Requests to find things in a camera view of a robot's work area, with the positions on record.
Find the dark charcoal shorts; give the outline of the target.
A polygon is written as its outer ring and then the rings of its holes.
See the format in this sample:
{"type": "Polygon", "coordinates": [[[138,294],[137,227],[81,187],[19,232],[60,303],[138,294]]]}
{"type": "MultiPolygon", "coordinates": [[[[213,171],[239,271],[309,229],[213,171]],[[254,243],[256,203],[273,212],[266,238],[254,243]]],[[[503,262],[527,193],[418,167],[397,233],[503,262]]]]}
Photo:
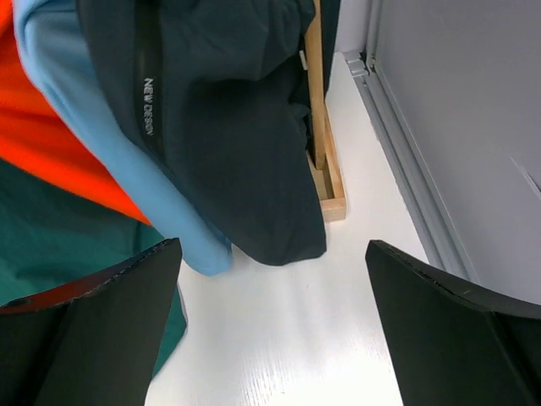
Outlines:
{"type": "Polygon", "coordinates": [[[123,134],[256,261],[325,253],[299,51],[310,1],[79,1],[123,134]]]}

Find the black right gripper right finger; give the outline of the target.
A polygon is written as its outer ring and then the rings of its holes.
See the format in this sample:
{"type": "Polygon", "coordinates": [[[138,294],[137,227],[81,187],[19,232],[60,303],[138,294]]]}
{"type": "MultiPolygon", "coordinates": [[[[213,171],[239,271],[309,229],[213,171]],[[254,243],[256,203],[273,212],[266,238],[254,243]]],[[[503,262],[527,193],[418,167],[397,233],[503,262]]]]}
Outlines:
{"type": "Polygon", "coordinates": [[[381,240],[365,260],[406,405],[538,405],[540,307],[381,240]]]}

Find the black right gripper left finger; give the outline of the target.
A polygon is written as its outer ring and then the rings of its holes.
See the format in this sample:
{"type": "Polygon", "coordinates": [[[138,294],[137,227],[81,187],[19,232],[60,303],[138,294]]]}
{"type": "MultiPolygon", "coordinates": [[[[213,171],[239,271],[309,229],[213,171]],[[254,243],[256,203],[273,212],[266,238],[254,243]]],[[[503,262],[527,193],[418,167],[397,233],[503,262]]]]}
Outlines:
{"type": "Polygon", "coordinates": [[[3,405],[142,405],[178,282],[166,239],[1,308],[3,405]]]}

